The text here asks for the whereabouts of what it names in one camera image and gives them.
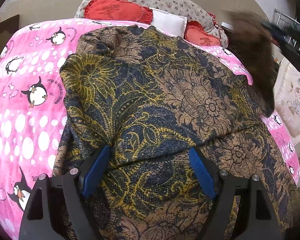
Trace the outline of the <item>floral beige pillow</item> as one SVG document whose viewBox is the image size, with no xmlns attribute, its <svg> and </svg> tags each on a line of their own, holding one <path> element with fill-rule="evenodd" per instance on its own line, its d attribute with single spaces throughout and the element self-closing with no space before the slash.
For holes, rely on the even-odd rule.
<svg viewBox="0 0 300 240">
<path fill-rule="evenodd" d="M 198 6 L 191 0 L 128 0 L 138 5 L 155 8 L 175 14 L 184 16 L 189 21 L 199 22 L 204 30 L 221 42 L 221 47 L 226 48 L 229 40 L 224 30 L 219 27 L 215 20 L 215 15 L 206 12 L 202 7 Z"/>
</svg>

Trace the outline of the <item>brown floral patterned garment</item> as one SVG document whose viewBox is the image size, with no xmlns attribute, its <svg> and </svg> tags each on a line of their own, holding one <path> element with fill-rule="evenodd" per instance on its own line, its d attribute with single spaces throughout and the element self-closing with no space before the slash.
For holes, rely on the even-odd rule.
<svg viewBox="0 0 300 240">
<path fill-rule="evenodd" d="M 261 120 L 274 111 L 270 33 L 254 14 L 230 17 L 246 75 L 137 25 L 84 33 L 61 66 L 68 119 L 53 174 L 110 147 L 84 201 L 103 239 L 195 239 L 212 203 L 190 165 L 193 146 L 235 176 L 260 176 L 279 230 L 290 226 L 296 185 Z"/>
</svg>

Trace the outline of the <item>pink penguin bed blanket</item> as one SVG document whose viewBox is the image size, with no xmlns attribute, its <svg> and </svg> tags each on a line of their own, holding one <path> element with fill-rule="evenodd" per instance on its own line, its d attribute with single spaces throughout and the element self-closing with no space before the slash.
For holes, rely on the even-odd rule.
<svg viewBox="0 0 300 240">
<path fill-rule="evenodd" d="M 39 175 L 56 176 L 53 168 L 68 119 L 61 66 L 76 52 L 84 33 L 133 25 L 152 27 L 128 21 L 46 21 L 20 29 L 4 47 L 0 55 L 0 225 L 11 239 L 19 239 L 21 220 Z M 220 57 L 234 74 L 248 73 L 227 49 L 186 42 Z M 289 140 L 283 145 L 278 142 L 281 120 L 275 111 L 261 120 L 296 185 L 300 168 L 293 146 Z"/>
</svg>

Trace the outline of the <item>red heart ruffled cushion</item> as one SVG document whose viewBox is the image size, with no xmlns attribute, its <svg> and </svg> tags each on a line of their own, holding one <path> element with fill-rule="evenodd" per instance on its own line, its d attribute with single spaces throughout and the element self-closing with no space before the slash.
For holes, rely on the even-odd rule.
<svg viewBox="0 0 300 240">
<path fill-rule="evenodd" d="M 153 11 L 128 0 L 91 0 L 84 9 L 84 18 L 151 24 Z"/>
</svg>

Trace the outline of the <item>metal railing rack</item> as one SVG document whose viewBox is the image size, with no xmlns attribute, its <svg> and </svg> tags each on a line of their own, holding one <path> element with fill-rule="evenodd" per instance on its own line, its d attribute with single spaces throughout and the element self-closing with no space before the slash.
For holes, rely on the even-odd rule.
<svg viewBox="0 0 300 240">
<path fill-rule="evenodd" d="M 296 27 L 300 26 L 300 23 L 293 19 L 292 17 L 288 16 L 287 14 L 282 13 L 281 11 L 274 9 L 274 22 L 277 27 L 280 29 L 285 29 L 288 27 Z M 297 44 L 296 39 L 292 38 L 290 35 L 285 34 L 284 40 L 292 45 L 293 47 L 298 47 L 299 45 Z"/>
</svg>

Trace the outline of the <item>cream embroidered cloth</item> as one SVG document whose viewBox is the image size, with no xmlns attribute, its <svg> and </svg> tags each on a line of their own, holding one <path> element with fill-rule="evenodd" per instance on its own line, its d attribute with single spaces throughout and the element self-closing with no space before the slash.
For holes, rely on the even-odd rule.
<svg viewBox="0 0 300 240">
<path fill-rule="evenodd" d="M 300 135 L 300 72 L 286 59 L 281 61 L 274 86 L 275 109 L 291 137 Z"/>
</svg>

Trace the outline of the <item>white small pillow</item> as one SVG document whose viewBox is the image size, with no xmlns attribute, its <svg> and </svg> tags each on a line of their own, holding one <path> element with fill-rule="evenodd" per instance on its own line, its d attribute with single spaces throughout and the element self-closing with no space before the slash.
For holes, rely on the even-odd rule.
<svg viewBox="0 0 300 240">
<path fill-rule="evenodd" d="M 169 12 L 151 8 L 153 12 L 153 19 L 151 25 L 164 30 L 174 36 L 184 37 L 187 18 Z"/>
</svg>

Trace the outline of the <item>dark wooden side cabinet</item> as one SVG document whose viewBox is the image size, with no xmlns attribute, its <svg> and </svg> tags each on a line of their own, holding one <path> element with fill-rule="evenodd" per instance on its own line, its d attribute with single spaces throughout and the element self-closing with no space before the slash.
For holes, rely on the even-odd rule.
<svg viewBox="0 0 300 240">
<path fill-rule="evenodd" d="M 0 23 L 0 53 L 12 35 L 19 30 L 19 17 L 15 15 Z"/>
</svg>

